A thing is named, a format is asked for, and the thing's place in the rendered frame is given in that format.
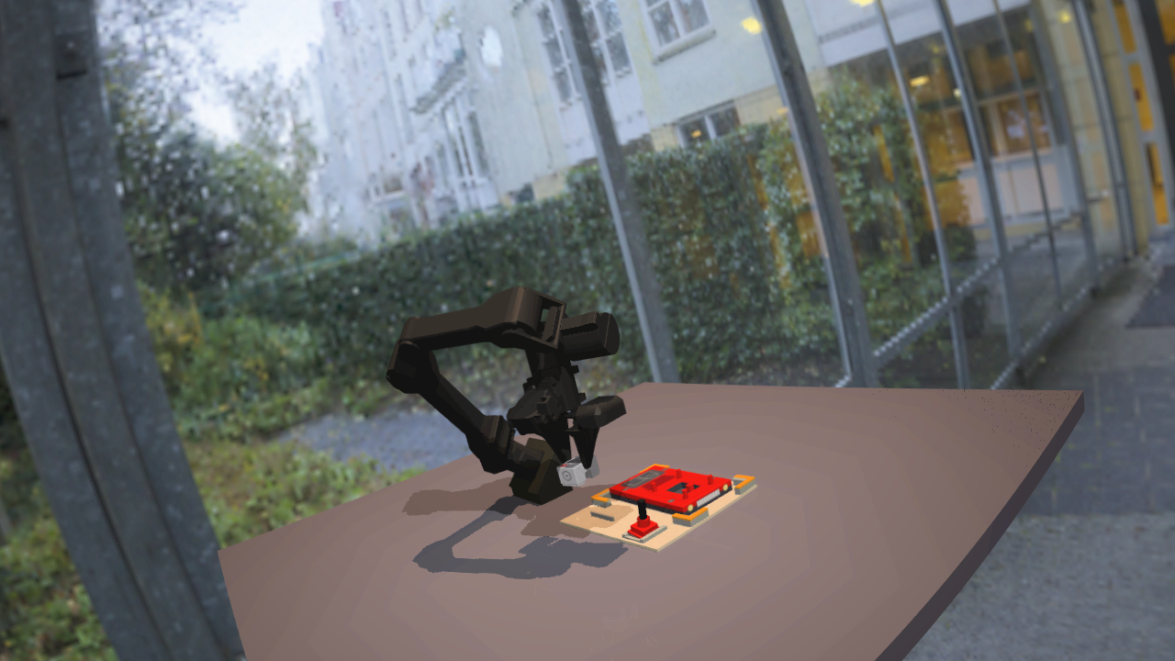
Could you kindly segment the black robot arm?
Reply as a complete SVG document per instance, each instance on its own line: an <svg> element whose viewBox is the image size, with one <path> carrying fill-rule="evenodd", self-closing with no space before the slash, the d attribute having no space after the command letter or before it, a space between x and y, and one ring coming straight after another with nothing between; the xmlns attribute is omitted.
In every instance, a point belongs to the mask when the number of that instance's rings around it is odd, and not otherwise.
<svg viewBox="0 0 1175 661"><path fill-rule="evenodd" d="M543 309L549 309L546 321L540 321ZM483 414L452 382L446 382L439 375L432 350L491 342L502 350L524 350L530 371L617 355L620 328L611 313L588 312L569 318L565 309L566 303L559 298L528 286L511 286L479 306L408 318L387 364L387 382L400 392L422 394L464 432L466 447L488 473L496 475L511 470L516 478L532 483L544 448L515 441L515 431L519 436L546 432L549 423L566 410L562 394L551 382L542 382L537 389L532 382L525 382L523 398L509 414L513 430L503 414Z"/></svg>

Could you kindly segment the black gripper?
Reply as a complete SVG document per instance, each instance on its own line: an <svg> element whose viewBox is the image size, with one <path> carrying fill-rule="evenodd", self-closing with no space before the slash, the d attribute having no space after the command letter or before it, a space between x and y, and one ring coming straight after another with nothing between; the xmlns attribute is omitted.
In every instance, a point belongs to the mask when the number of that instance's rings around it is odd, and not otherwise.
<svg viewBox="0 0 1175 661"><path fill-rule="evenodd" d="M562 394L566 406L557 420L549 423L549 430L538 436L548 441L562 464L571 459L569 436L572 436L583 467L590 468L599 429L618 419L622 414L626 414L627 411L625 403L618 394L598 397L595 400L582 403L588 398L585 398L585 393L578 393L576 390L575 375L578 372L578 365L571 365L569 360L569 363L555 365L544 369L544 371L532 371L532 377L526 382L532 382L533 389L542 387L542 382L551 382L551 385L553 384L557 392ZM575 427L569 429L568 419L575 419Z"/></svg>

